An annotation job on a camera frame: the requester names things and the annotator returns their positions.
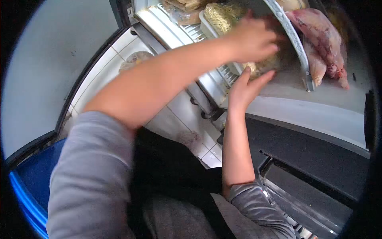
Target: noodles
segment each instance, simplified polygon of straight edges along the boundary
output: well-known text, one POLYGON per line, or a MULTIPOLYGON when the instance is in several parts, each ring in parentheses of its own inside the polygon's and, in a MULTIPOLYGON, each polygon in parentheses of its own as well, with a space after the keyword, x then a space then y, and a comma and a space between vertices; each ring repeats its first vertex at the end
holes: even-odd
POLYGON ((227 8, 229 7, 224 7, 217 3, 210 3, 207 4, 204 10, 206 19, 212 24, 212 27, 219 36, 230 31, 233 25, 232 15, 228 14, 228 12, 231 11, 226 11, 227 8))

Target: white tile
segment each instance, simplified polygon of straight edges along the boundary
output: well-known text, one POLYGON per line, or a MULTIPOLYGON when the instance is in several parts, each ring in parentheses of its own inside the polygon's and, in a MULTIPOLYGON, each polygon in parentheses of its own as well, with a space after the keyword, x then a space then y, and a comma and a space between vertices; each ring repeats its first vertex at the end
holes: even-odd
POLYGON ((219 159, 217 159, 217 157, 211 153, 211 151, 208 151, 208 153, 202 158, 202 161, 210 168, 222 166, 222 162, 220 162, 219 159))
POLYGON ((72 118, 75 120, 77 117, 78 117, 78 112, 75 109, 73 109, 72 118))
POLYGON ((123 59, 116 55, 94 78, 90 85, 83 92, 77 103, 74 105, 74 109, 78 113, 81 113, 86 103, 89 102, 107 83, 113 80, 118 75, 118 70, 121 67, 123 59))
POLYGON ((217 159, 220 160, 220 162, 222 162, 223 151, 222 151, 222 147, 220 146, 220 144, 216 143, 216 145, 214 147, 212 147, 212 149, 210 151, 213 155, 215 155, 217 157, 217 159))
POLYGON ((201 109, 190 102, 190 96, 181 91, 167 106, 192 131, 198 132, 203 144, 210 150, 221 133, 213 124, 201 117, 201 109))
POLYGON ((69 111, 69 113, 71 114, 71 112, 72 112, 72 110, 73 110, 73 105, 69 105, 69 109, 68 109, 68 111, 69 111))
MULTIPOLYGON (((182 132, 190 132, 168 107, 164 107, 145 127, 162 137, 177 142, 180 142, 179 135, 182 132)), ((202 143, 196 144, 190 150, 199 158, 202 158, 208 152, 208 149, 202 143)))
POLYGON ((119 55, 124 60, 126 60, 131 54, 133 54, 134 52, 141 51, 141 50, 145 50, 145 51, 150 52, 152 54, 150 49, 142 42, 142 40, 139 38, 136 38, 134 41, 132 41, 132 43, 128 44, 125 48, 123 48, 119 52, 119 55))
POLYGON ((127 46, 128 44, 130 44, 134 39, 138 38, 138 36, 133 36, 131 33, 130 33, 130 29, 128 29, 127 31, 125 31, 122 36, 120 36, 120 38, 118 38, 118 40, 116 40, 112 47, 117 51, 117 52, 120 52, 125 46, 127 46))
POLYGON ((96 77, 96 75, 117 55, 117 52, 110 47, 107 51, 101 56, 101 58, 97 61, 97 63, 90 70, 89 74, 85 77, 84 81, 81 83, 81 86, 78 88, 78 91, 74 95, 74 98, 71 102, 72 105, 75 105, 81 95, 84 93, 86 88, 90 85, 92 80, 96 77))
POLYGON ((146 128, 162 137, 176 141, 178 134, 189 129, 174 115, 168 107, 164 107, 147 125, 146 128))

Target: frozen meat in plastic bag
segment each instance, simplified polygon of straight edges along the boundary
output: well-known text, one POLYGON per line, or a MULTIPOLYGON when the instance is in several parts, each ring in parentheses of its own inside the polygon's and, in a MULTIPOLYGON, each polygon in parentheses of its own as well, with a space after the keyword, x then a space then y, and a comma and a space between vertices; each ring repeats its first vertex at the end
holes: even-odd
POLYGON ((288 11, 285 14, 321 55, 327 65, 327 74, 337 79, 343 88, 349 89, 344 61, 346 47, 328 18, 313 8, 288 11))
POLYGON ((319 86, 326 72, 326 63, 308 39, 304 38, 303 44, 306 56, 308 57, 309 70, 314 84, 319 86))
POLYGON ((144 60, 149 59, 150 57, 153 57, 153 55, 150 52, 146 52, 144 50, 134 52, 126 59, 126 61, 122 62, 121 67, 119 69, 119 73, 121 73, 124 70, 130 69, 131 67, 143 62, 144 60))

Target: hand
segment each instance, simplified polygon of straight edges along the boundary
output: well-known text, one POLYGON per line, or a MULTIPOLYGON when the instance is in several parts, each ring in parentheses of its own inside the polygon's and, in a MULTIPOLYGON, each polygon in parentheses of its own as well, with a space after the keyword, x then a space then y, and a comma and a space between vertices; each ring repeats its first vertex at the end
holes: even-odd
POLYGON ((241 76, 233 84, 228 96, 228 113, 245 114, 249 104, 260 93, 261 89, 273 78, 275 71, 271 70, 259 78, 248 82, 251 69, 246 67, 241 76))
POLYGON ((273 25, 270 19, 254 19, 248 11, 240 22, 225 36, 234 62, 261 62, 278 51, 274 42, 282 39, 268 30, 273 25))

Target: raw meat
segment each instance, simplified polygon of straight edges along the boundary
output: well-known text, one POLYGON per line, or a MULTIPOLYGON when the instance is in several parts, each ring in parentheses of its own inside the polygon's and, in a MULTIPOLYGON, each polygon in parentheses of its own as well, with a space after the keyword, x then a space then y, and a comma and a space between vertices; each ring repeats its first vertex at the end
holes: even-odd
POLYGON ((349 89, 343 56, 346 48, 337 29, 327 17, 313 8, 298 9, 285 14, 326 62, 327 74, 333 79, 338 79, 343 88, 349 89))
POLYGON ((326 63, 308 39, 304 38, 303 44, 314 84, 319 86, 326 72, 326 63))

